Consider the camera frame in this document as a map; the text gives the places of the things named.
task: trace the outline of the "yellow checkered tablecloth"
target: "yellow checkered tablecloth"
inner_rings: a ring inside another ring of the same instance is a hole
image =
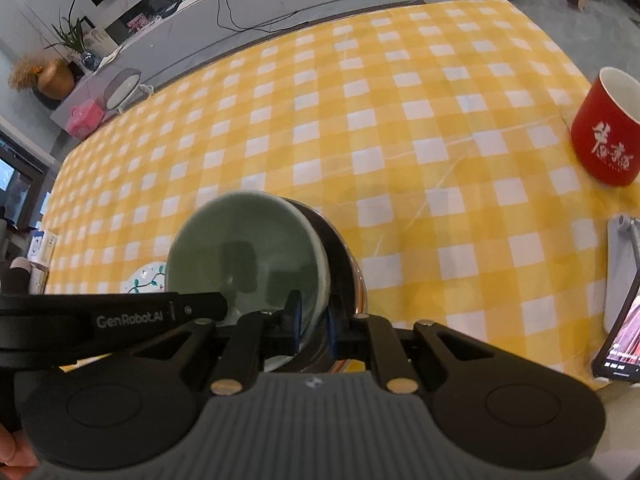
[[[504,1],[380,10],[233,54],[111,121],[66,159],[49,293],[119,292],[233,189],[320,210],[370,311],[431,318],[588,380],[606,221],[638,188],[578,165],[563,110],[588,82]]]

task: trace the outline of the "human hand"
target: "human hand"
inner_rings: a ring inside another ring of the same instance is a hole
[[[9,480],[23,480],[39,464],[24,432],[15,431],[11,434],[2,424],[0,424],[0,462],[5,464],[0,467],[0,471]]]

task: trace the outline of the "potted plant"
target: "potted plant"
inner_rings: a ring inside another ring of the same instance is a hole
[[[24,56],[11,70],[7,84],[14,90],[31,89],[38,100],[50,110],[60,104],[74,89],[74,76],[63,59],[44,61]]]
[[[71,12],[74,10],[75,4],[76,0],[73,0],[73,2],[71,3],[71,7],[69,7],[69,12],[66,18],[61,16],[62,10],[60,10],[60,12],[58,13],[58,26],[56,27],[55,25],[51,24],[51,27],[53,27],[53,30],[56,31],[56,34],[60,38],[60,41],[57,43],[52,43],[45,48],[51,48],[57,45],[66,46],[68,49],[79,54],[80,61],[85,66],[85,68],[87,68],[91,72],[95,72],[100,66],[102,58],[95,52],[87,50],[84,46],[84,33],[82,32],[82,25],[80,23],[80,20],[76,20],[75,24],[71,23]]]

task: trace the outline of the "green bowl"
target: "green bowl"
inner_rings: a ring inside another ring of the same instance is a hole
[[[302,344],[330,289],[326,254],[308,220],[286,200],[252,190],[221,195],[185,222],[169,250],[165,279],[167,290],[181,294],[220,291],[228,302],[220,325],[255,310],[280,310],[289,292],[299,290]]]

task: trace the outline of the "gray ribbed surface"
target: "gray ribbed surface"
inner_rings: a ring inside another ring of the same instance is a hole
[[[305,381],[318,377],[322,385]],[[369,372],[261,374],[209,401],[193,431],[145,465],[118,472],[41,466],[30,480],[596,480],[587,461],[545,472],[480,462],[436,428],[417,397],[384,392]]]

